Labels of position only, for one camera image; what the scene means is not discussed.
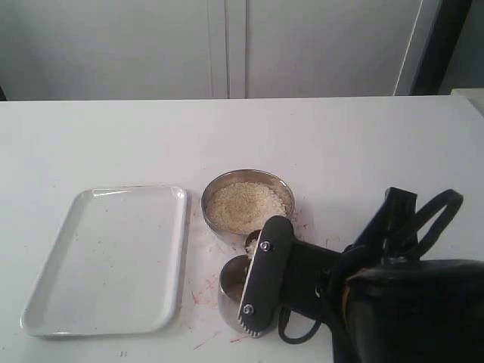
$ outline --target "white plastic tray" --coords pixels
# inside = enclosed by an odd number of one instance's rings
[[[84,191],[73,201],[21,318],[30,335],[133,334],[173,316],[187,193]]]

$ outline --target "uncooked rice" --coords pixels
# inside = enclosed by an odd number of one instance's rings
[[[272,216],[286,216],[282,199],[267,185],[235,183],[216,191],[207,215],[219,228],[240,234],[262,229]]]

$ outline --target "metal cup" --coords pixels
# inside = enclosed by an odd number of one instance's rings
[[[224,322],[238,332],[244,332],[238,313],[250,260],[246,255],[234,257],[220,271],[219,312]]]

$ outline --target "stainless steel bowl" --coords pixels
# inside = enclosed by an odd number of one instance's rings
[[[241,333],[244,330],[237,316],[249,265],[247,256],[234,257],[224,265],[219,278],[220,315],[229,327]]]
[[[212,231],[215,232],[219,239],[223,240],[227,244],[232,245],[233,247],[243,248],[247,234],[223,230],[217,227],[206,214],[206,208],[208,207],[209,201],[215,192],[229,185],[241,182],[262,183],[271,188],[282,199],[287,217],[289,217],[293,212],[294,196],[291,189],[282,179],[275,175],[269,174],[268,172],[254,169],[242,169],[226,172],[225,174],[213,179],[210,184],[207,185],[203,191],[201,202],[205,222],[212,229]]]

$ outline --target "gray wall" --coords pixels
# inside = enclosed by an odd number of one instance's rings
[[[484,0],[470,7],[439,93],[453,88],[484,88]]]

